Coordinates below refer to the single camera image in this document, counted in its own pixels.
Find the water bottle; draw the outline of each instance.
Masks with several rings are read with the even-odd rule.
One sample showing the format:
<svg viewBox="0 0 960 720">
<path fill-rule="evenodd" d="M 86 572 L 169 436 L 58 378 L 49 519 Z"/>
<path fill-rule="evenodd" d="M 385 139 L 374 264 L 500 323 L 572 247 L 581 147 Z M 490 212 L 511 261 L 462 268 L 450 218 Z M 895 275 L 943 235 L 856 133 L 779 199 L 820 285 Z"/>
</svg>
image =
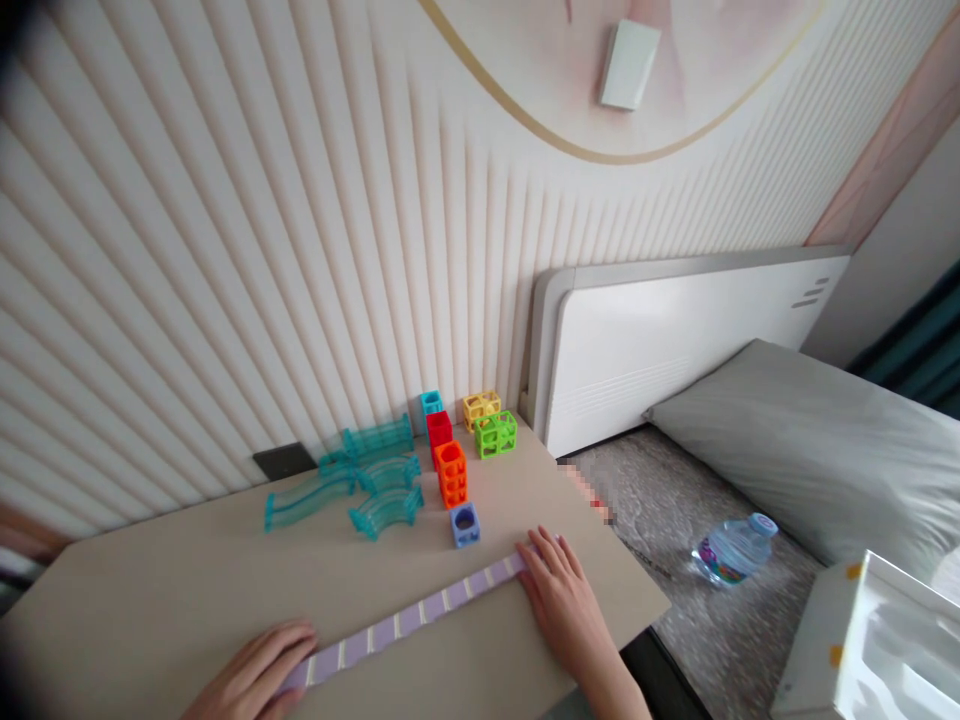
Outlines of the water bottle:
<svg viewBox="0 0 960 720">
<path fill-rule="evenodd" d="M 770 539 L 778 529 L 760 513 L 746 520 L 728 520 L 700 541 L 693 551 L 694 563 L 717 587 L 738 585 L 770 558 Z"/>
</svg>

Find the white wall light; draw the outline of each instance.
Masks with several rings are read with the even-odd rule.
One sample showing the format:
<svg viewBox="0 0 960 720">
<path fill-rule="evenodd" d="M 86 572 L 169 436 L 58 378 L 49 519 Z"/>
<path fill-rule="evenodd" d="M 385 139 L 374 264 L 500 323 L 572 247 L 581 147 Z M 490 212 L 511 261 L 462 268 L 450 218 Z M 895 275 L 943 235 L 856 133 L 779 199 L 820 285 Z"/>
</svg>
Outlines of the white wall light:
<svg viewBox="0 0 960 720">
<path fill-rule="evenodd" d="M 653 58 L 660 42 L 660 31 L 621 20 L 610 33 L 607 66 L 603 71 L 600 104 L 624 110 L 640 107 Z"/>
</svg>

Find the lavender ruler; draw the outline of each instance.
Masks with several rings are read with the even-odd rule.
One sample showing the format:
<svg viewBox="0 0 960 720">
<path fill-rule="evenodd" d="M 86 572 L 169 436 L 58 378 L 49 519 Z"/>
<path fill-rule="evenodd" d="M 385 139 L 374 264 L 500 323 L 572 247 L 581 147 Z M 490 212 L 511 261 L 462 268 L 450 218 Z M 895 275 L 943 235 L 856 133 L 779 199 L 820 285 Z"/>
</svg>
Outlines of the lavender ruler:
<svg viewBox="0 0 960 720">
<path fill-rule="evenodd" d="M 384 618 L 375 625 L 354 633 L 335 645 L 311 655 L 293 669 L 277 690 L 277 695 L 294 688 L 309 688 L 326 682 L 341 670 L 352 668 L 365 657 L 374 655 L 391 643 L 429 625 L 447 613 L 466 605 L 479 595 L 512 580 L 526 568 L 519 553 L 513 553 L 455 582 L 440 592 Z"/>
</svg>

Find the red block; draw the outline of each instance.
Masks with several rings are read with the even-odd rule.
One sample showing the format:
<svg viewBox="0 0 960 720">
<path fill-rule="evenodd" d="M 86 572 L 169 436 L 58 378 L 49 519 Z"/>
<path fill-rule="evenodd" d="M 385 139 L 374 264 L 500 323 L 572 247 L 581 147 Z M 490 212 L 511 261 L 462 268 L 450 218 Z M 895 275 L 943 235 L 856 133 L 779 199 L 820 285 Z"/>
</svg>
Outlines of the red block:
<svg viewBox="0 0 960 720">
<path fill-rule="evenodd" d="M 453 426 L 446 411 L 427 415 L 427 436 L 431 449 L 453 440 Z"/>
</svg>

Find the teal curtain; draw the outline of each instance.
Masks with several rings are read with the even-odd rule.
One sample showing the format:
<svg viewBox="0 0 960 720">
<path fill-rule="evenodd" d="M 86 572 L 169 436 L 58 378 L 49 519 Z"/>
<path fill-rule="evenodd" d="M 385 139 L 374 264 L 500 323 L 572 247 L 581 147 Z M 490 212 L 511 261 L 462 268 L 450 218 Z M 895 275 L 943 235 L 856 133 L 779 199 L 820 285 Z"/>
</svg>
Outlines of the teal curtain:
<svg viewBox="0 0 960 720">
<path fill-rule="evenodd" d="M 960 420 L 960 263 L 847 370 Z"/>
</svg>

